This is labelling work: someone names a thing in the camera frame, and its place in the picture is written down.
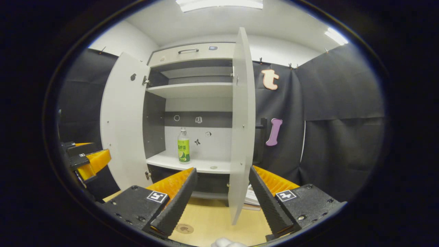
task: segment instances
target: bottle label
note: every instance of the bottle label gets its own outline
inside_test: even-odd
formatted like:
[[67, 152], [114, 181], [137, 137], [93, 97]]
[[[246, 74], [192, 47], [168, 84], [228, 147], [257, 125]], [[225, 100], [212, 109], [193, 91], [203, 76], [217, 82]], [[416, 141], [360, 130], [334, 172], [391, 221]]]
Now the bottle label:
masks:
[[189, 162], [189, 140], [178, 140], [178, 160], [180, 162]]

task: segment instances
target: green tea bottle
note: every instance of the green tea bottle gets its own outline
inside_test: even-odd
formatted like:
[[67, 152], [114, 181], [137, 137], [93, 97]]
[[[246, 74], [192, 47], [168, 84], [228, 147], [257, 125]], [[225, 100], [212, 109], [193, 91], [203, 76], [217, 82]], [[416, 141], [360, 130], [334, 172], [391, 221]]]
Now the green tea bottle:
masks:
[[189, 163], [191, 157], [189, 156], [189, 137], [186, 132], [186, 128], [180, 129], [180, 135], [178, 135], [178, 160], [181, 163]]

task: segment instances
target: cabinet door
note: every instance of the cabinet door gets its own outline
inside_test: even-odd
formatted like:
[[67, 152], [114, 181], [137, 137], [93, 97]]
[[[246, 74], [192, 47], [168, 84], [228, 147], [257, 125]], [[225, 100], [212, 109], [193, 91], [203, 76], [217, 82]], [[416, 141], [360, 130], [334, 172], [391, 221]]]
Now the cabinet door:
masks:
[[101, 104], [101, 140], [112, 157], [108, 167], [117, 185], [147, 187], [143, 143], [144, 76], [150, 68], [127, 53], [117, 59], [107, 79]]
[[233, 55], [233, 120], [229, 206], [235, 225], [244, 204], [255, 144], [255, 79], [247, 34], [239, 28]]

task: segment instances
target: drawer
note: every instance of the drawer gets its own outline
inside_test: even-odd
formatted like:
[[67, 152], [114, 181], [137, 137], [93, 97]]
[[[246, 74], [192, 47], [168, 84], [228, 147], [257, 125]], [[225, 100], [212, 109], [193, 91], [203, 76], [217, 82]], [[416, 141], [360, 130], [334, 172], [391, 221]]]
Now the drawer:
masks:
[[154, 51], [148, 61], [151, 68], [182, 61], [204, 59], [232, 59], [235, 43], [199, 43]]
[[[153, 183], [156, 183], [164, 178], [167, 178], [180, 170], [174, 170], [164, 167], [158, 167], [148, 164], [148, 170], [151, 173]], [[213, 173], [197, 173], [197, 185], [195, 192], [201, 193], [228, 193], [229, 174], [213, 174]]]

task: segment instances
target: black curtain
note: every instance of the black curtain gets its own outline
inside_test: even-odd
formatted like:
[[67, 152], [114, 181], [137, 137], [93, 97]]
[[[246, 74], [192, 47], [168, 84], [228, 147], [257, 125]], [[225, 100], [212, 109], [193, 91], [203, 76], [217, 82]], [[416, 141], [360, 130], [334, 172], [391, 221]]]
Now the black curtain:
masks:
[[[61, 109], [59, 134], [62, 142], [93, 142], [102, 150], [100, 113], [105, 84], [118, 56], [86, 49], [65, 77], [58, 107]], [[97, 173], [87, 189], [98, 199], [117, 191], [108, 166]]]
[[[283, 120], [278, 144], [265, 146], [263, 168], [339, 201], [359, 191], [377, 163], [386, 126], [380, 80], [363, 57], [346, 44], [297, 69], [253, 63], [256, 122]], [[263, 69], [279, 75], [277, 90], [264, 87]]]

